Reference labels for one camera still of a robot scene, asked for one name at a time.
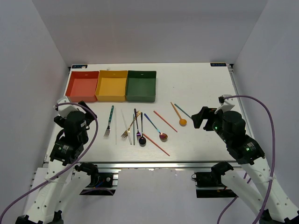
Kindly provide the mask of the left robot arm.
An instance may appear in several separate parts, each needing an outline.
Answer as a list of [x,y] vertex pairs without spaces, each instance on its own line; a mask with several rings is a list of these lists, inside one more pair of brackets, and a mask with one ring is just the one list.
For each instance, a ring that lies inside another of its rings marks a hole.
[[18,224],[47,224],[53,221],[55,208],[72,167],[88,152],[94,139],[89,139],[87,130],[97,122],[96,114],[84,101],[63,102],[55,105],[58,116],[54,122],[62,129],[56,137],[50,154],[45,181],[37,187],[37,197],[26,212],[17,218]]

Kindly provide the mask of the orange chopstick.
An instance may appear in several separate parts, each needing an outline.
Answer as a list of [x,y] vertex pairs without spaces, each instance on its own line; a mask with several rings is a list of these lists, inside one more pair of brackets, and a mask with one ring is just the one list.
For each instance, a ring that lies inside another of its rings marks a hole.
[[178,132],[176,128],[174,128],[166,119],[164,119],[158,112],[153,111],[162,121],[164,121],[170,128],[172,128],[175,132]]
[[150,137],[148,137],[146,134],[143,134],[143,137],[148,139],[152,144],[154,144],[157,148],[159,148],[162,152],[164,152],[167,156],[170,156],[164,149],[162,149],[155,141],[153,141]]

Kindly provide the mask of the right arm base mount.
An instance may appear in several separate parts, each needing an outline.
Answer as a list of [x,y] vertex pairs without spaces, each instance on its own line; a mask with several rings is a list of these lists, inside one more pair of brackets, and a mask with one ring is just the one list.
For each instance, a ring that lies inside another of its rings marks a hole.
[[210,172],[195,172],[191,179],[196,184],[197,198],[233,198],[236,194],[221,182],[221,175],[234,168],[226,161],[211,167]]

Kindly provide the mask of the teal chopstick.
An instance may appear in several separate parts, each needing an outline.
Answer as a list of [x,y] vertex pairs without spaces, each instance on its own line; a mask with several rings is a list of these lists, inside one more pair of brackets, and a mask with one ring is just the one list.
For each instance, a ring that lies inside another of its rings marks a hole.
[[135,116],[133,115],[133,145],[135,145]]
[[188,113],[186,113],[181,107],[179,107],[177,104],[174,104],[181,112],[183,112],[187,117],[189,117],[190,119],[192,119],[191,118],[191,116],[188,114]]

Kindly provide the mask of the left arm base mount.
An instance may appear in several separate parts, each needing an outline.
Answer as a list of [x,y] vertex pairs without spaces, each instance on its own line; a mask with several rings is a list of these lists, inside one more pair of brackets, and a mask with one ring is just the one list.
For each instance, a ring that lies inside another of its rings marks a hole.
[[81,179],[84,179],[86,182],[86,184],[83,185],[80,195],[114,195],[114,173],[100,172],[98,166],[92,163],[76,165],[75,170],[76,173],[73,180],[79,180],[80,184],[83,184]]

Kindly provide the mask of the black spoon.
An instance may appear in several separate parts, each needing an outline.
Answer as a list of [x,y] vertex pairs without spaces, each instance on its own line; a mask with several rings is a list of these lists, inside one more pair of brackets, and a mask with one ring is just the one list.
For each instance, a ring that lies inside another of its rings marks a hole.
[[139,139],[139,144],[142,147],[146,145],[146,139],[143,136],[143,113],[142,112],[141,112],[141,137]]

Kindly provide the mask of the thin white chopstick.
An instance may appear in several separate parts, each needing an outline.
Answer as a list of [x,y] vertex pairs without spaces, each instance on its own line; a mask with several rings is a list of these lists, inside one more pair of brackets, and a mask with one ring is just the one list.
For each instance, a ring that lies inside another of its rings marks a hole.
[[114,109],[114,131],[115,131],[115,145],[117,145],[117,110],[116,107]]

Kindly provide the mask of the orange spoon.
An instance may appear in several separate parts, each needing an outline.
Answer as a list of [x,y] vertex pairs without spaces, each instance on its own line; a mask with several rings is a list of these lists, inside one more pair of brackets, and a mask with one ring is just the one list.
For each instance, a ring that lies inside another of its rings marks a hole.
[[187,121],[186,121],[185,119],[183,119],[183,118],[180,116],[179,112],[177,111],[175,105],[174,105],[172,102],[171,102],[171,105],[172,105],[174,111],[176,112],[176,114],[177,114],[178,117],[179,117],[179,124],[180,124],[181,126],[186,126]]

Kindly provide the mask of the purple fork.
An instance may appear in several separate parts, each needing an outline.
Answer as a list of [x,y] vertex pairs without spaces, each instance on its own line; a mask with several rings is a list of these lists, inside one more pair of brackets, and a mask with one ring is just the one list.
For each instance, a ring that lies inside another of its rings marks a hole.
[[137,111],[136,111],[136,109],[134,109],[134,113],[135,113],[135,121],[136,121],[136,127],[137,127],[136,137],[137,137],[137,140],[140,140],[141,133],[139,132],[139,127],[138,127],[138,122],[137,122]]

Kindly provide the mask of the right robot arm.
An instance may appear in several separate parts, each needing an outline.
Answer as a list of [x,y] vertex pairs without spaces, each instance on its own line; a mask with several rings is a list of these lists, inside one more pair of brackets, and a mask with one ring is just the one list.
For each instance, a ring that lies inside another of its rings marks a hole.
[[202,107],[192,115],[195,128],[206,120],[204,130],[215,133],[226,144],[227,151],[255,184],[252,188],[237,177],[232,166],[224,161],[211,168],[211,181],[216,186],[229,187],[258,218],[261,224],[297,224],[299,209],[282,190],[259,144],[246,134],[246,123],[235,111]]

